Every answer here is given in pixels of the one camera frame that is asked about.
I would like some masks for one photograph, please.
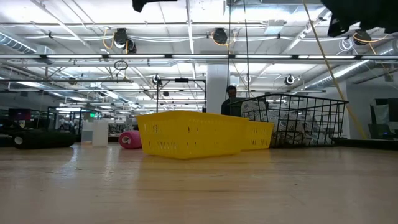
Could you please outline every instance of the pillar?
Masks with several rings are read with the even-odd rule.
[[[228,82],[227,65],[207,66],[207,113],[221,114],[221,105],[225,101]]]

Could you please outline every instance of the man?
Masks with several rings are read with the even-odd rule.
[[[228,93],[229,98],[221,105],[221,114],[231,115],[231,108],[229,107],[229,103],[231,101],[231,98],[236,97],[236,87],[231,85],[227,87],[226,92]]]

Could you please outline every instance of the black wire basket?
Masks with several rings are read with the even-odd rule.
[[[271,147],[332,146],[341,137],[347,101],[269,94],[230,103],[231,114],[273,122]]]

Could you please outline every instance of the yellow plastic basket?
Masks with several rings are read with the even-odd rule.
[[[137,116],[146,154],[176,159],[237,154],[243,148],[246,118],[192,111]]]
[[[248,121],[243,150],[268,149],[274,123]]]

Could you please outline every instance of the pink roll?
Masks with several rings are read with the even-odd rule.
[[[141,139],[139,131],[125,131],[119,136],[119,144],[125,149],[140,149]]]

